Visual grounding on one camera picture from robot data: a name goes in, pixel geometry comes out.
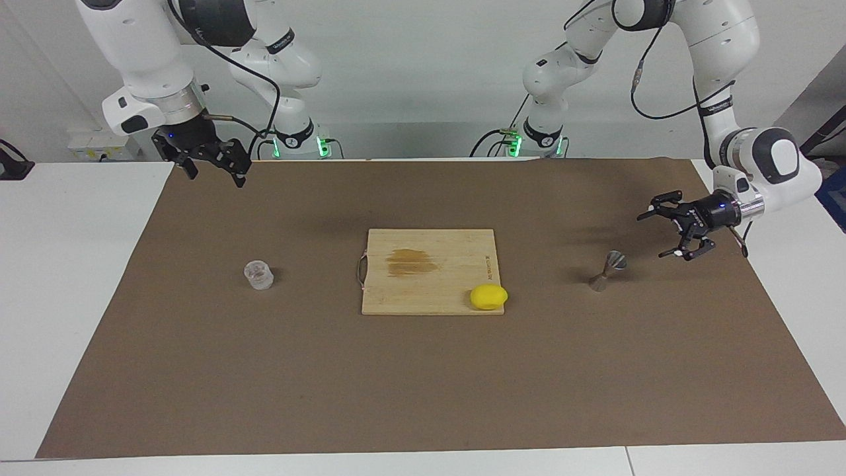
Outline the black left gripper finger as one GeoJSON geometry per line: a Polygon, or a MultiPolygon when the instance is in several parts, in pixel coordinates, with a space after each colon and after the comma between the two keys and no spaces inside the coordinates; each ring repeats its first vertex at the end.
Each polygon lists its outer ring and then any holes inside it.
{"type": "Polygon", "coordinates": [[[679,240],[679,244],[676,247],[671,248],[669,250],[665,250],[665,252],[659,253],[658,257],[681,257],[682,259],[685,259],[685,261],[689,262],[696,259],[697,257],[700,257],[701,255],[704,255],[707,252],[710,252],[715,247],[716,242],[714,242],[707,236],[695,236],[693,238],[682,236],[679,240]],[[690,248],[690,244],[692,244],[693,241],[698,242],[698,247],[695,247],[695,249],[690,248]]]}
{"type": "Polygon", "coordinates": [[[653,196],[647,210],[637,216],[637,221],[643,221],[655,216],[673,221],[687,216],[689,209],[690,205],[683,201],[682,190],[674,190],[674,192],[653,196]]]}

